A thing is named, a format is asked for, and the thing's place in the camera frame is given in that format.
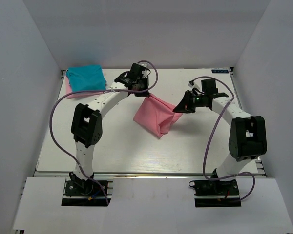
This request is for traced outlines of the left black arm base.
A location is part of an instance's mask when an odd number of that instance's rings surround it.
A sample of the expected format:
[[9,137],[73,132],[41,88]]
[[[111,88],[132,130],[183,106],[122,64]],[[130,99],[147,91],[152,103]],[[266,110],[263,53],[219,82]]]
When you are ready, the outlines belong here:
[[107,207],[112,198],[112,181],[99,180],[102,186],[89,179],[80,179],[74,172],[69,173],[65,181],[62,203],[63,207]]

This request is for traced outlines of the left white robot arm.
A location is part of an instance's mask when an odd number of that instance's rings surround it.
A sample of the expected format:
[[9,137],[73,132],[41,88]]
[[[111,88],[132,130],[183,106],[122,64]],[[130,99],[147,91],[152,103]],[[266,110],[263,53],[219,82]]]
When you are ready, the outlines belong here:
[[77,189],[87,195],[93,190],[93,152],[95,144],[103,134],[102,120],[104,116],[120,101],[130,94],[137,97],[149,96],[147,64],[133,63],[128,72],[120,74],[111,84],[109,90],[103,92],[87,105],[78,104],[74,111],[71,133],[76,145],[76,167],[73,176],[79,178]]

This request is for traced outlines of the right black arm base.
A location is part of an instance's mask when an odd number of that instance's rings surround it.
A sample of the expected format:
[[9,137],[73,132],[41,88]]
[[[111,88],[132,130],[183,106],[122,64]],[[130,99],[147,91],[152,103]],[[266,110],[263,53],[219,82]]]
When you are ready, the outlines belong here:
[[224,180],[192,180],[196,208],[241,207],[240,191],[234,177]]

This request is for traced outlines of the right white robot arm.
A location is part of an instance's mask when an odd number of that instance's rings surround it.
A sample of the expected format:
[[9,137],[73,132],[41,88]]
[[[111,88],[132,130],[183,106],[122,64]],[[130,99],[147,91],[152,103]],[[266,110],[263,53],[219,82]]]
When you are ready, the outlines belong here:
[[[262,116],[253,116],[236,105],[233,91],[223,81],[209,76],[199,79],[201,86],[198,86],[194,79],[189,81],[190,89],[185,91],[173,112],[189,114],[195,113],[196,108],[207,107],[219,115],[207,142],[204,163],[207,162],[210,144],[220,120],[223,119],[230,126],[229,154],[208,178],[211,181],[211,190],[220,195],[228,189],[228,179],[251,176],[250,172],[244,172],[242,169],[267,152],[266,124]],[[219,92],[217,83],[223,84],[228,93]]]

